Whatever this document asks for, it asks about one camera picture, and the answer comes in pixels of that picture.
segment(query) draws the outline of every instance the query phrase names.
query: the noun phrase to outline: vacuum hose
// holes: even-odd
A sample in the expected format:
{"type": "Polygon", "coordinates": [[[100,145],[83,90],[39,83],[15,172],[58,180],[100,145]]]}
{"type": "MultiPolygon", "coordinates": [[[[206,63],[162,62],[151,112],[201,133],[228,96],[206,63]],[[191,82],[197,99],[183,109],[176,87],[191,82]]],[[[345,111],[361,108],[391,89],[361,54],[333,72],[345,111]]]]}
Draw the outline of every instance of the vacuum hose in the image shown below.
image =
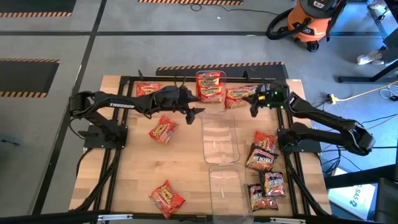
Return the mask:
{"type": "Polygon", "coordinates": [[[270,40],[280,40],[280,39],[284,39],[286,37],[291,37],[293,35],[298,34],[301,31],[303,31],[305,28],[308,27],[308,25],[310,25],[311,18],[307,17],[304,19],[304,22],[302,24],[300,24],[299,26],[297,26],[294,30],[283,32],[281,34],[273,34],[272,30],[275,27],[275,25],[278,22],[280,22],[282,19],[285,19],[292,11],[293,11],[293,8],[289,9],[288,11],[283,12],[282,14],[279,14],[277,17],[275,17],[275,19],[273,21],[271,21],[271,23],[268,26],[267,33],[266,33],[267,37],[270,40]]]}

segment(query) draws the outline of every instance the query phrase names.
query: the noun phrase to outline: hot noodle package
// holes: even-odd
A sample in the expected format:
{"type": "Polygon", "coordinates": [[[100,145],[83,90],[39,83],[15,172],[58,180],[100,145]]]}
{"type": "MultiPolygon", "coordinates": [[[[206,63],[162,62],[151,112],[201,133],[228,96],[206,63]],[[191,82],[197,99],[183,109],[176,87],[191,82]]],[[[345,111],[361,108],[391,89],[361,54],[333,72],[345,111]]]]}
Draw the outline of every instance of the hot noodle package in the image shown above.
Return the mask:
{"type": "Polygon", "coordinates": [[[148,197],[162,211],[165,218],[170,218],[185,201],[171,188],[169,180],[156,188],[148,197]]]}
{"type": "Polygon", "coordinates": [[[277,136],[261,133],[259,131],[256,131],[254,135],[254,145],[259,146],[269,152],[275,151],[275,145],[277,140],[277,136]]]}
{"type": "Polygon", "coordinates": [[[223,101],[223,85],[220,83],[221,71],[205,72],[196,75],[197,96],[204,103],[219,103],[223,101]]]}
{"type": "Polygon", "coordinates": [[[138,83],[137,84],[137,96],[148,95],[156,92],[160,89],[158,83],[138,83]]]}
{"type": "Polygon", "coordinates": [[[248,185],[250,206],[252,211],[260,209],[278,210],[275,197],[263,197],[261,184],[248,185]]]}
{"type": "Polygon", "coordinates": [[[249,157],[246,161],[246,167],[261,171],[271,171],[278,156],[278,154],[266,151],[252,144],[249,157]]]}
{"type": "Polygon", "coordinates": [[[197,75],[197,83],[199,87],[209,87],[220,84],[221,72],[208,72],[197,75]]]}
{"type": "Polygon", "coordinates": [[[177,128],[178,124],[176,122],[162,115],[157,126],[149,132],[149,135],[156,141],[167,144],[177,128]]]}
{"type": "Polygon", "coordinates": [[[256,88],[257,85],[251,85],[227,89],[225,96],[225,108],[235,109],[247,106],[248,103],[244,101],[243,98],[255,94],[256,88]]]}
{"type": "Polygon", "coordinates": [[[204,103],[219,103],[223,101],[223,86],[199,87],[200,101],[204,103]]]}
{"type": "Polygon", "coordinates": [[[284,176],[281,172],[259,171],[261,184],[264,186],[262,196],[285,197],[284,176]]]}

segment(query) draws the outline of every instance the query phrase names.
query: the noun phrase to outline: orange shop vacuum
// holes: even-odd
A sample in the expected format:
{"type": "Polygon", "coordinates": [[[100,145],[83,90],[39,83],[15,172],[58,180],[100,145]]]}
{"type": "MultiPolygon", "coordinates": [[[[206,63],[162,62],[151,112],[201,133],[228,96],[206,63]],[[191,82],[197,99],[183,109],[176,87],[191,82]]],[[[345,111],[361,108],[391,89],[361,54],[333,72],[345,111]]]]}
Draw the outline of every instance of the orange shop vacuum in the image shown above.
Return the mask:
{"type": "Polygon", "coordinates": [[[293,37],[295,42],[307,44],[310,52],[319,48],[318,41],[326,36],[329,41],[330,30],[347,5],[347,0],[297,0],[293,9],[278,15],[268,26],[267,37],[280,40],[293,37]],[[287,27],[273,32],[275,25],[287,17],[287,27]]]}

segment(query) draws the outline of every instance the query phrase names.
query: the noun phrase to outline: yellow extension cord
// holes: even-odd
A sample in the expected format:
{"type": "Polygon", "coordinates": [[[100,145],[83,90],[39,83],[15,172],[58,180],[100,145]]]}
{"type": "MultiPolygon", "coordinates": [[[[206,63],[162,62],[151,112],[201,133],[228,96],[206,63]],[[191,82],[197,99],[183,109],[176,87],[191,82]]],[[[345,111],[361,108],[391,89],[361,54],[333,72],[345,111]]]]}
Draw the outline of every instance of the yellow extension cord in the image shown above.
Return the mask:
{"type": "Polygon", "coordinates": [[[331,94],[331,103],[332,103],[332,104],[336,104],[336,102],[339,102],[339,101],[348,101],[348,100],[352,100],[353,98],[356,98],[356,97],[359,97],[359,96],[363,96],[363,95],[365,95],[365,94],[371,93],[371,92],[376,91],[376,90],[381,90],[381,89],[383,89],[383,88],[385,88],[385,87],[389,87],[389,86],[391,86],[391,85],[393,85],[393,84],[395,84],[395,83],[398,83],[398,80],[395,81],[395,82],[392,82],[392,83],[390,83],[390,84],[387,84],[387,85],[385,85],[385,86],[382,86],[382,87],[379,87],[379,88],[375,88],[375,89],[373,89],[373,90],[369,90],[369,91],[366,91],[366,92],[364,92],[364,93],[361,93],[361,94],[358,94],[358,95],[354,95],[354,96],[351,96],[351,97],[348,97],[348,98],[345,98],[345,99],[339,99],[339,98],[335,97],[333,94],[331,94]]]}

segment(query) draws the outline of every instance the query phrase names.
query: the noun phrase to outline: white sneaker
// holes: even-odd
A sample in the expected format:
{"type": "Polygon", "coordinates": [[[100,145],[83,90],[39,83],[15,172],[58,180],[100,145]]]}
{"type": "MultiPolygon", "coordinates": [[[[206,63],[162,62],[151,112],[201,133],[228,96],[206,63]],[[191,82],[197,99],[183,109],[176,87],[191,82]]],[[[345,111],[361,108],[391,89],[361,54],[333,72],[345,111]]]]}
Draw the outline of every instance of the white sneaker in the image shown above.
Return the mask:
{"type": "Polygon", "coordinates": [[[358,65],[364,65],[370,62],[373,62],[374,60],[381,60],[383,58],[383,55],[380,50],[374,50],[367,55],[360,55],[356,58],[356,62],[358,65]]]}
{"type": "Polygon", "coordinates": [[[384,0],[377,0],[369,4],[368,7],[373,10],[381,10],[385,9],[387,7],[387,4],[384,0]]]}
{"type": "Polygon", "coordinates": [[[372,62],[372,65],[384,65],[384,61],[383,60],[374,60],[372,62]]]}

